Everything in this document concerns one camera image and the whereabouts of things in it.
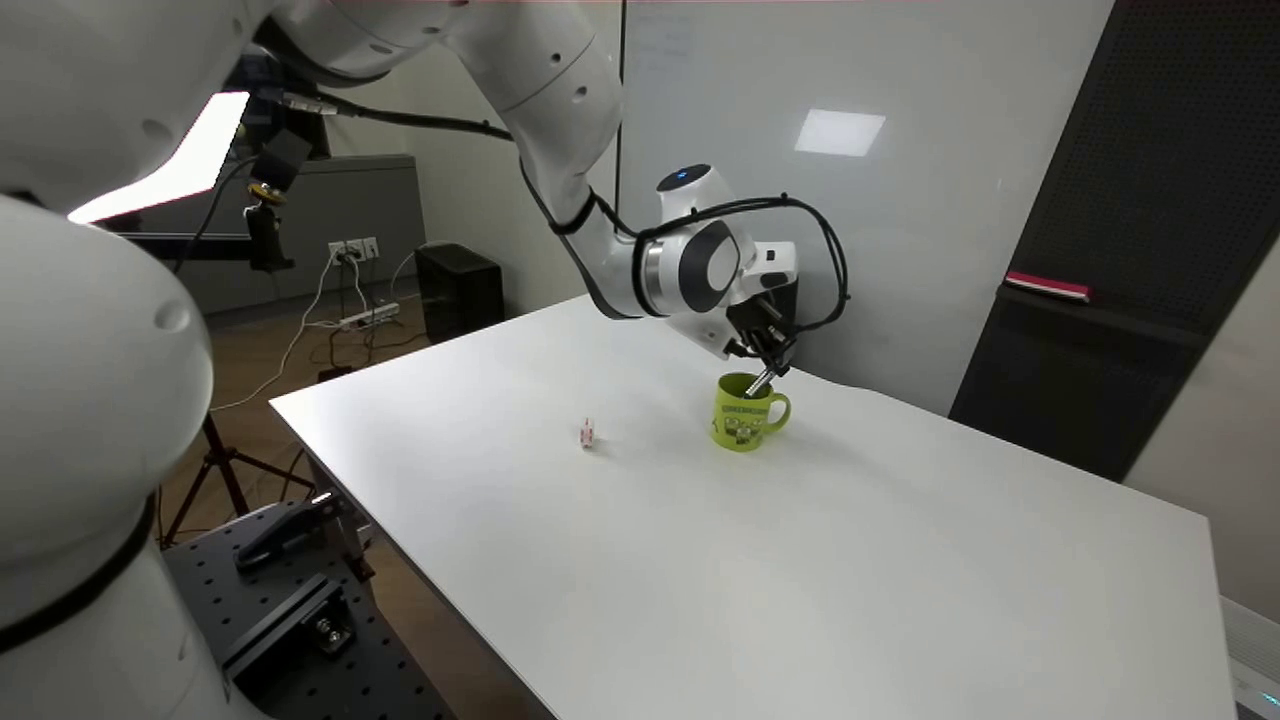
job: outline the gray wall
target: gray wall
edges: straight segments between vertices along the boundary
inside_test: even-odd
[[[183,207],[172,207],[167,216],[180,216],[183,229],[191,229],[191,216],[205,216],[209,201],[191,201]],[[245,178],[232,178],[212,236],[245,231],[238,220],[245,207]],[[232,307],[261,307],[277,301],[300,301],[317,293],[318,268],[327,261],[327,239],[345,236],[375,236],[379,261],[365,265],[365,279],[386,279],[390,268],[423,242],[423,211],[418,211],[418,184],[411,157],[351,157],[351,161],[311,161],[300,169],[286,203],[281,211],[283,236],[281,247],[297,268],[283,273],[250,273],[247,261],[189,261],[183,282],[191,286],[195,303],[217,315]]]
[[[1112,0],[633,5],[623,211],[710,161],[734,192],[819,203],[851,312],[805,366],[947,411]],[[798,157],[808,106],[873,111],[869,157]],[[760,231],[798,231],[795,216]],[[825,250],[805,229],[808,307]]]

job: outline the black stand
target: black stand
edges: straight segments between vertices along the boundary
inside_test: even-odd
[[[237,475],[237,458],[247,462],[247,467],[261,467],[261,472],[268,472],[268,475],[281,475],[283,483],[317,486],[311,478],[302,478],[302,475],[297,475],[297,472],[283,472],[283,467],[277,467],[277,462],[268,462],[268,458],[255,458],[255,457],[247,457],[247,451],[227,449],[225,435],[217,431],[212,414],[205,414],[205,427],[198,427],[198,431],[205,431],[209,451],[205,451],[205,462],[198,462],[198,472],[195,472],[183,504],[174,506],[174,516],[172,516],[172,522],[167,522],[167,530],[164,530],[164,543],[172,543],[172,536],[183,528],[183,521],[189,521],[189,510],[191,510],[191,504],[195,504],[195,494],[198,494],[198,486],[205,486],[205,475],[209,475],[212,467],[225,475],[225,486],[227,486],[227,494],[232,494],[237,516],[247,510],[247,499],[245,499],[245,486],[238,486],[238,475]]]

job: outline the cable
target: cable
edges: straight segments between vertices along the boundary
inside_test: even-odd
[[[205,239],[205,231],[209,231],[209,224],[212,224],[212,216],[217,216],[217,203],[221,203],[225,192],[232,186],[232,176],[238,176],[245,169],[247,169],[247,161],[232,164],[232,172],[217,178],[212,201],[209,201],[209,211],[205,211],[205,220],[195,224],[195,236],[189,239],[183,255],[172,265],[172,275],[180,275],[183,265],[195,255],[195,242]]]
[[[405,268],[409,268],[411,255],[417,255],[417,247],[400,255],[400,265],[394,265],[394,273],[390,273],[390,279],[386,279],[386,303],[400,303],[400,293],[394,293],[394,286],[400,286],[400,275],[405,275]]]
[[[365,294],[361,261],[346,261],[346,265],[351,265],[351,286],[357,286],[361,307],[365,307],[365,360],[371,365],[371,334],[375,334],[375,326],[371,326],[371,303],[368,303],[368,294]]]
[[[365,106],[365,102],[351,102],[345,94],[327,94],[327,90],[311,90],[311,94],[283,94],[283,102],[293,111],[311,111],[311,115],[365,115],[365,121],[385,121],[385,125],[409,125],[409,128],[444,128],[444,133],[473,133],[473,136],[488,136],[488,139],[513,139],[513,133],[505,128],[490,128],[488,121],[456,121],[456,115],[411,115],[411,111],[385,111],[385,106]],[[825,242],[829,242],[829,255],[831,255],[831,273],[837,273],[837,301],[831,301],[831,312],[811,320],[811,325],[795,325],[795,333],[816,333],[816,326],[829,326],[844,315],[846,307],[846,255],[844,255],[844,239],[841,231],[829,224],[825,211],[816,211],[811,203],[805,201],[792,201],[792,194],[746,194],[746,201],[728,201],[728,203],[710,203],[710,207],[700,207],[700,211],[687,211],[679,220],[667,220],[667,224],[657,224],[657,229],[627,229],[623,216],[601,201],[597,192],[589,194],[589,203],[574,211],[572,224],[561,224],[546,203],[540,201],[540,192],[530,186],[530,176],[529,169],[521,164],[521,176],[524,176],[524,186],[529,194],[535,201],[535,207],[543,211],[543,220],[555,229],[555,236],[562,236],[562,229],[578,229],[589,220],[591,207],[601,207],[609,216],[609,224],[623,236],[633,236],[639,247],[634,255],[644,250],[644,242],[651,242],[657,236],[670,236],[687,224],[707,224],[707,220],[718,220],[718,216],[746,216],[746,211],[769,211],[769,207],[798,207],[811,216],[811,224],[825,231]]]
[[[227,407],[250,405],[263,389],[270,389],[270,385],[283,375],[286,354],[293,354],[297,343],[306,334],[306,325],[311,325],[311,315],[317,315],[317,307],[318,307],[318,301],[325,301],[327,273],[333,273],[333,261],[318,268],[317,294],[311,294],[311,303],[302,307],[302,315],[297,320],[297,333],[286,334],[286,343],[283,343],[283,352],[281,352],[281,360],[277,360],[277,370],[263,375],[247,396],[237,396],[237,398],[227,398],[227,405],[212,405],[212,411],[227,411]]]
[[[365,294],[361,261],[345,261],[345,265],[351,265],[351,286],[357,286],[357,301],[361,301],[365,315],[371,320],[371,303],[368,303],[368,294]]]
[[[468,136],[488,136],[488,139],[513,139],[513,133],[497,128],[497,125],[488,125],[488,121],[386,111],[386,106],[351,102],[351,98],[345,98],[345,94],[327,94],[327,90],[318,90],[318,89],[317,89],[311,94],[283,90],[283,106],[293,106],[293,111],[311,111],[311,115],[365,115],[365,121],[405,125],[405,128],[439,128],[439,133],[468,133]]]

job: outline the floor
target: floor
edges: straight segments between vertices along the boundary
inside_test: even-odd
[[[277,467],[297,462],[306,472],[300,458],[300,443],[286,435],[286,427],[277,420],[268,407],[268,396],[281,396],[286,389],[302,389],[317,381],[317,370],[327,366],[361,366],[368,360],[386,360],[400,352],[423,349],[423,325],[418,325],[418,303],[409,301],[409,312],[371,333],[302,333],[300,343],[293,349],[281,381],[263,385],[281,366],[281,352],[300,326],[302,307],[270,307],[270,312],[245,312],[245,315],[221,315],[212,320],[212,349],[217,349],[217,427],[221,435],[247,451],[261,457]],[[338,307],[335,301],[325,301],[311,315],[317,320],[335,320]],[[183,462],[172,472],[172,478],[161,486],[161,521],[164,528],[172,522],[183,493],[191,486],[191,475],[198,467],[205,443],[195,443]],[[250,472],[245,462],[238,483],[247,504],[277,504],[283,499],[302,499],[302,486],[283,486],[277,475]],[[205,528],[217,528],[232,521],[232,499],[225,483],[212,475],[189,521],[180,522],[174,541],[195,536]],[[432,683],[444,690],[446,706],[460,720],[529,720],[535,714],[535,702],[521,687],[521,678],[474,640],[474,630],[423,583],[394,546],[385,541],[371,541],[368,560],[375,567],[371,593],[400,630],[405,649],[417,657],[417,664],[432,675]]]

